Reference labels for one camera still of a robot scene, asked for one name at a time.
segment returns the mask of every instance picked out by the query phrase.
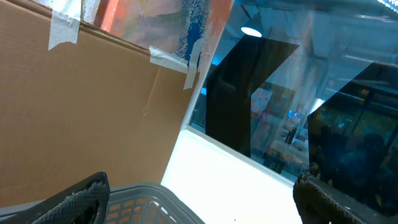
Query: gray basket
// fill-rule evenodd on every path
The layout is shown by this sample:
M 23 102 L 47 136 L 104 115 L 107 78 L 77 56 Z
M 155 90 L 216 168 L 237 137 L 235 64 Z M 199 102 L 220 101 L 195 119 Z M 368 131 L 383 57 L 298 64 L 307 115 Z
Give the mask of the gray basket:
M 139 184 L 111 193 L 105 224 L 199 224 L 196 214 L 169 189 Z

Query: ceiling light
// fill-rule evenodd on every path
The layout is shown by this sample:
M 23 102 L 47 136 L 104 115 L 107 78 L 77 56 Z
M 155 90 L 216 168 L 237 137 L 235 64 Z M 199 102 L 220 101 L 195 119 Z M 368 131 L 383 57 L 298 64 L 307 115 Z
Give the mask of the ceiling light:
M 262 37 L 262 22 L 260 12 L 251 18 L 242 28 L 241 31 L 247 35 Z
M 388 7 L 391 10 L 394 10 L 394 12 L 398 13 L 398 1 L 396 0 L 388 0 L 391 4 L 388 4 L 386 1 L 387 0 L 377 0 L 379 3 L 385 5 L 386 7 Z

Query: colorful poster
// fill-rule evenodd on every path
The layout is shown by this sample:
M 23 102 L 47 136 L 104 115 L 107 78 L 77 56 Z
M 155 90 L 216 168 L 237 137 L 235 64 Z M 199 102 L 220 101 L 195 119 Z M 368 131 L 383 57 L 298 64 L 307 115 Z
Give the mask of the colorful poster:
M 260 115 L 261 111 L 265 110 L 272 92 L 263 88 L 258 88 L 251 95 L 251 111 Z

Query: tape strip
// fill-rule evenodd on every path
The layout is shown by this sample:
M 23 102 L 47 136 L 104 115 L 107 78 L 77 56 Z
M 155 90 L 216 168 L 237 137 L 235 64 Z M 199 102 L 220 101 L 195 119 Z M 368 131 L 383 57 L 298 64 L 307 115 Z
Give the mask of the tape strip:
M 198 68 L 198 60 L 199 60 L 199 55 L 201 52 L 201 47 L 203 45 L 204 39 L 198 39 L 194 44 L 192 48 L 192 53 L 191 57 L 189 60 L 189 70 L 187 73 L 187 79 L 185 80 L 184 84 L 184 90 L 192 88 L 193 82 L 195 81 L 195 76 L 197 74 L 197 68 Z
M 188 61 L 178 56 L 149 47 L 150 62 L 182 73 L 188 73 Z
M 56 0 L 52 5 L 49 50 L 56 45 L 77 43 L 81 14 L 81 0 Z

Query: brown cardboard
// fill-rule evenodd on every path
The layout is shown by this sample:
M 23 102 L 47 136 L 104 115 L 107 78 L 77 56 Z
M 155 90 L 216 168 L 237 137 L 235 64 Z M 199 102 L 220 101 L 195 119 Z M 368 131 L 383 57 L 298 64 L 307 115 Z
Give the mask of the brown cardboard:
M 97 171 L 111 186 L 159 183 L 193 91 L 187 75 L 87 24 L 76 45 L 48 51 L 46 10 L 0 0 L 0 207 Z

